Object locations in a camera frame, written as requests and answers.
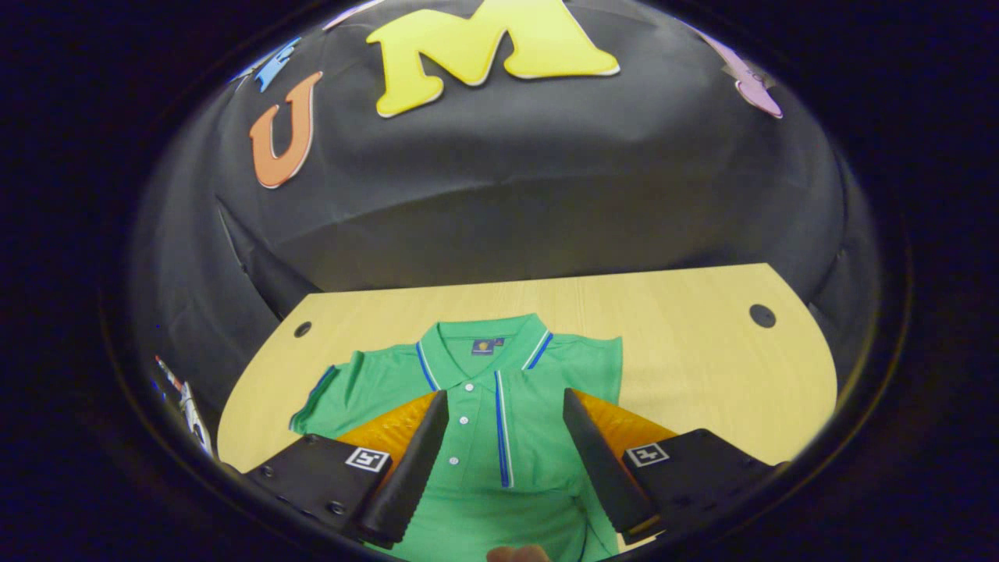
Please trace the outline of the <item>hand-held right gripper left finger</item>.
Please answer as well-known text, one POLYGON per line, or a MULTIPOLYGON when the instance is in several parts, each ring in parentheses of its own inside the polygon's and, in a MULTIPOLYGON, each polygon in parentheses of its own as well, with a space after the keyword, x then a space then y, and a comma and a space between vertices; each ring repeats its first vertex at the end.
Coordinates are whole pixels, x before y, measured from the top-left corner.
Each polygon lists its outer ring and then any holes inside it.
POLYGON ((404 539, 449 424, 435 391, 331 439, 306 433, 244 477, 288 513, 386 550, 404 539))

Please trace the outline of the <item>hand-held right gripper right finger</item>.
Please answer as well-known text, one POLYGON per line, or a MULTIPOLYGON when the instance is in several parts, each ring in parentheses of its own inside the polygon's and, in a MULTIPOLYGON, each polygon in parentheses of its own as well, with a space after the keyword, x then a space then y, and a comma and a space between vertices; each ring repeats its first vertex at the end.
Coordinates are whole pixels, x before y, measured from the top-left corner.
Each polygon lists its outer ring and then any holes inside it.
POLYGON ((574 388, 563 393, 563 422, 604 513, 629 545, 706 536, 782 468, 707 429, 677 433, 574 388))

